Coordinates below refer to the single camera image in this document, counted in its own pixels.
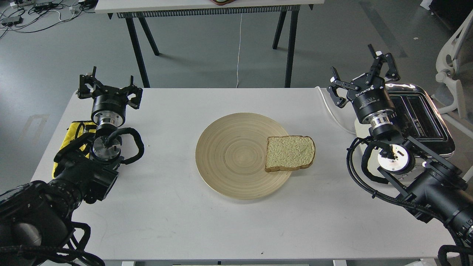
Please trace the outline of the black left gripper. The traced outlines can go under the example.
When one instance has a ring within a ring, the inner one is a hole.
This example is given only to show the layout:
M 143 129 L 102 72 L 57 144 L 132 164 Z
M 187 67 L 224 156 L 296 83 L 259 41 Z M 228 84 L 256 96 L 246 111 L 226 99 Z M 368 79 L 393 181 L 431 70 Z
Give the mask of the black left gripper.
M 96 78 L 96 70 L 94 66 L 91 73 L 79 76 L 76 95 L 79 99 L 93 98 L 91 119 L 96 125 L 122 126 L 126 120 L 126 106 L 135 110 L 140 108 L 143 89 L 134 84 L 133 76 L 130 76 L 130 84 L 121 89 L 105 87 Z

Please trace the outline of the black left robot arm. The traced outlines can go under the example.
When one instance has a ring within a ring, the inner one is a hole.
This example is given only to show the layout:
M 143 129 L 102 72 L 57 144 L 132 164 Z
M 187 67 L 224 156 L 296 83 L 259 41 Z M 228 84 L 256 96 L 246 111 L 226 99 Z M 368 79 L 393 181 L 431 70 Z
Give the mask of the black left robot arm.
M 144 144 L 134 128 L 123 127 L 126 107 L 139 109 L 142 88 L 116 88 L 91 74 L 79 76 L 78 98 L 93 99 L 91 121 L 57 152 L 53 179 L 36 180 L 1 194 L 1 265 L 39 266 L 45 261 L 76 266 L 103 266 L 98 256 L 85 251 L 91 229 L 74 222 L 73 212 L 83 203 L 106 198 L 119 175 L 120 165 L 144 155 Z

